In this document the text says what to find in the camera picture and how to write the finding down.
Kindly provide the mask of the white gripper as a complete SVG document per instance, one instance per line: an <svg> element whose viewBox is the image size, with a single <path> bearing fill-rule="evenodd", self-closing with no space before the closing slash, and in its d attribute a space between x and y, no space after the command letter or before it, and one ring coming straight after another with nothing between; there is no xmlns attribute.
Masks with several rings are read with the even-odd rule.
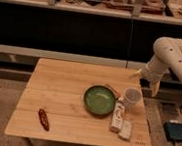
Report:
<svg viewBox="0 0 182 146"><path fill-rule="evenodd" d="M137 77L138 79L140 79L141 77L143 77L145 80L155 83L155 84L151 84L150 88L151 88L151 96L155 97L156 94L159 91L159 85L160 83L158 82L161 78L161 71L159 69L158 66L153 66L153 65L149 65L147 64L141 72L141 69L139 69L138 71L136 71L135 73L133 73L132 75L129 76L130 79Z"/></svg>

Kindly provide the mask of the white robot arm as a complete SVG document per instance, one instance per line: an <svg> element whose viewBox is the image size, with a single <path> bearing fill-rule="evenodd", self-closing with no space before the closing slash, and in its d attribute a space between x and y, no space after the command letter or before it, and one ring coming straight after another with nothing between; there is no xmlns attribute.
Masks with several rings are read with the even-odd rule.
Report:
<svg viewBox="0 0 182 146"><path fill-rule="evenodd" d="M159 91L161 78L167 69L171 69L182 82L182 39L160 37L155 40L152 48L154 54L150 61L130 76L148 81L151 96L154 97Z"/></svg>

